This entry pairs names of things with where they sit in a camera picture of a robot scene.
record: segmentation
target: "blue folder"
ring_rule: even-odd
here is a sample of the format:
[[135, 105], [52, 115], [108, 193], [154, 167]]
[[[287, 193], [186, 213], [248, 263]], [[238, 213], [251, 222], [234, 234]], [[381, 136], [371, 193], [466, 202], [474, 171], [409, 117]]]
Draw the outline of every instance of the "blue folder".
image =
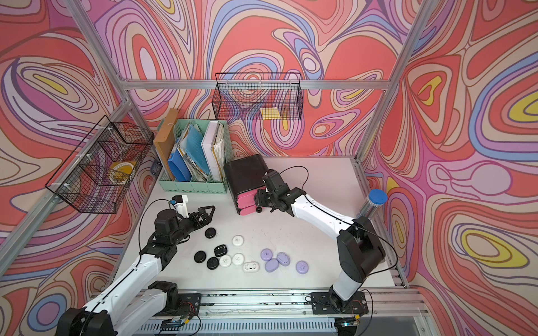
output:
[[206, 156], [202, 149], [203, 135], [192, 124], [189, 125], [189, 134], [187, 134], [187, 143], [185, 152], [189, 158], [193, 159], [194, 163], [206, 174], [209, 175], [209, 166]]
[[170, 153], [170, 157], [168, 158], [168, 166], [170, 167], [170, 171], [172, 172], [172, 174], [174, 174], [174, 177], [178, 182], [190, 181], [190, 171], [175, 146], [172, 148], [172, 152]]

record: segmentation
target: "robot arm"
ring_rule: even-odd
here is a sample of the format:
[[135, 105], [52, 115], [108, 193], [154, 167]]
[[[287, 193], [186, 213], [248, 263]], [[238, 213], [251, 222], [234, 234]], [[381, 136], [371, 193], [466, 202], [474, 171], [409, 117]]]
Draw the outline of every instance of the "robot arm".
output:
[[156, 313], [178, 308], [177, 285], [167, 282], [154, 282], [128, 305], [170, 263], [177, 244], [211, 223], [214, 206], [187, 214], [186, 203], [186, 196], [173, 197], [175, 209], [157, 214], [155, 232], [135, 262], [83, 308], [68, 309], [58, 321], [57, 336], [130, 336]]
[[373, 234], [370, 220], [351, 218], [316, 202], [299, 188], [289, 189], [280, 174], [270, 169], [263, 177], [266, 190], [258, 190], [257, 206], [287, 212], [313, 224], [337, 242], [342, 272], [330, 288], [330, 302], [336, 310], [344, 310], [371, 271], [385, 257], [379, 238]]

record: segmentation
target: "pink swirl pattern backdrop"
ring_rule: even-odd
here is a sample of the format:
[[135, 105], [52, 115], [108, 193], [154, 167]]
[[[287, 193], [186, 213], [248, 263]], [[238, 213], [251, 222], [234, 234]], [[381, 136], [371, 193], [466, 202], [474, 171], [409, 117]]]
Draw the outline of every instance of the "pink swirl pattern backdrop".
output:
[[538, 334], [538, 3], [443, 0], [363, 166], [444, 335]]
[[[0, 32], [1, 244], [119, 99], [61, 0], [0, 2]], [[53, 335], [67, 308], [101, 291], [153, 183], [152, 162], [116, 215], [57, 205], [0, 278], [1, 336]]]
[[[218, 72], [299, 71], [309, 80], [388, 79], [413, 22], [411, 1], [88, 1], [122, 78], [215, 79]], [[235, 156], [354, 155], [380, 91], [308, 90], [303, 120], [229, 120]], [[156, 128], [214, 118], [212, 90], [134, 90]]]

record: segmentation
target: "purple oval object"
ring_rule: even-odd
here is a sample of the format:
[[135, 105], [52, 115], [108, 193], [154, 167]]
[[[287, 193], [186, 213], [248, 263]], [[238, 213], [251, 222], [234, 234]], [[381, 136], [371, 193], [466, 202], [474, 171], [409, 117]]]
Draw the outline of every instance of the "purple oval object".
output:
[[308, 272], [308, 264], [303, 260], [298, 261], [297, 265], [295, 265], [295, 269], [301, 274], [306, 274], [306, 272]]
[[265, 270], [268, 273], [271, 273], [275, 271], [278, 268], [278, 260], [277, 259], [271, 259], [265, 263]]
[[288, 266], [290, 262], [289, 256], [284, 252], [277, 254], [277, 260], [282, 266]]
[[269, 261], [273, 258], [273, 252], [271, 252], [270, 249], [266, 248], [263, 251], [261, 251], [261, 259], [263, 261]]

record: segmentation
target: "black wire basket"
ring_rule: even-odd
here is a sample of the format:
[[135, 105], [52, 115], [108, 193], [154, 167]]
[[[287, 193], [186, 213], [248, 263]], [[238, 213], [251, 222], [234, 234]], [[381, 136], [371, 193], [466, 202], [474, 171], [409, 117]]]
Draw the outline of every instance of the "black wire basket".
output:
[[[154, 134], [150, 130], [131, 123], [111, 122], [108, 117], [107, 120], [95, 142], [84, 154], [77, 155], [79, 158], [67, 177], [61, 183], [51, 183], [60, 167], [45, 185], [78, 212], [116, 213], [153, 144]], [[79, 146], [96, 133], [96, 126]]]
[[301, 74], [217, 73], [213, 93], [215, 118], [227, 120], [300, 120], [303, 113]]

